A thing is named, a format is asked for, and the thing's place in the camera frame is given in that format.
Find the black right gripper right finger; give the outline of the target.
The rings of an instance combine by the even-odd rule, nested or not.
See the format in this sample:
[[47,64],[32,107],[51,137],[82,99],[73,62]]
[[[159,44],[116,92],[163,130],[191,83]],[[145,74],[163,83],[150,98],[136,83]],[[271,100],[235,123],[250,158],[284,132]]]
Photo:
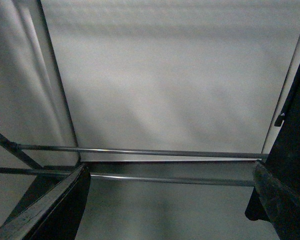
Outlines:
[[281,240],[300,240],[300,165],[272,168],[258,161],[253,181],[245,216],[271,223]]

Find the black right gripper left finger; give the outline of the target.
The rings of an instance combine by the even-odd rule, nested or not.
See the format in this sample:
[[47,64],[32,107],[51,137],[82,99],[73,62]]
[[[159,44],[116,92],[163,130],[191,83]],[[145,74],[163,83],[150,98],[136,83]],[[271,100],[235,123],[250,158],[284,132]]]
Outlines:
[[0,240],[74,240],[86,209],[91,175],[82,165],[0,227]]

